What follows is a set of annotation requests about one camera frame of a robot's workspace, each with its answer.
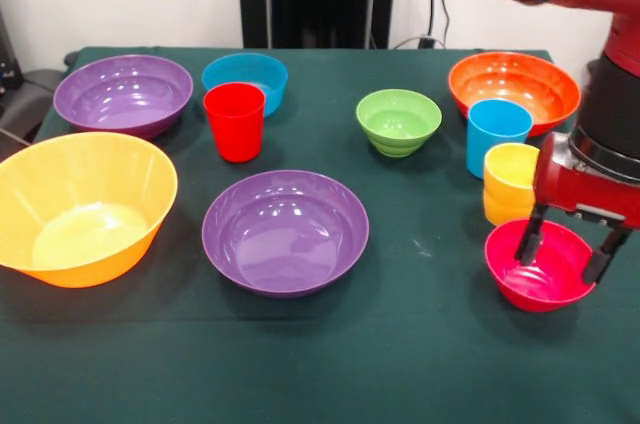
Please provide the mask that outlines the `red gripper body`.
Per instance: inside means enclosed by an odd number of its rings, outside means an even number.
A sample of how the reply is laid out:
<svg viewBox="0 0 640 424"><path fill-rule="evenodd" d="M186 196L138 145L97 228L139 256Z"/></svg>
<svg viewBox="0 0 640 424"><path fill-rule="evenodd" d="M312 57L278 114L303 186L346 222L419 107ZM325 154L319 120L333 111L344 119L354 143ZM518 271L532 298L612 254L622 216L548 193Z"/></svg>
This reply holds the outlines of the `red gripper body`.
<svg viewBox="0 0 640 424"><path fill-rule="evenodd" d="M533 189L538 205L639 227L639 185L590 167L573 153L566 134L552 132L543 141Z"/></svg>

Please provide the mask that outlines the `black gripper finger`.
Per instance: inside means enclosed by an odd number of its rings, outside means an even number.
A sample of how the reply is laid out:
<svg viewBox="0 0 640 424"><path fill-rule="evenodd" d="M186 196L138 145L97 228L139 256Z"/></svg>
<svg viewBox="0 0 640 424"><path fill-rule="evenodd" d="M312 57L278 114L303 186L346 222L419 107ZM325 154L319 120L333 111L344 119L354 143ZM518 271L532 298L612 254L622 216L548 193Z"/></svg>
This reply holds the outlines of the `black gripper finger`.
<svg viewBox="0 0 640 424"><path fill-rule="evenodd" d="M531 265L542 242L542 224L544 223L545 206L535 204L525 227L514 258L520 265Z"/></svg>
<svg viewBox="0 0 640 424"><path fill-rule="evenodd" d="M591 258L582 273L585 284L598 284L619 249L626 243L631 230L623 227L612 228L605 241L592 252Z"/></svg>

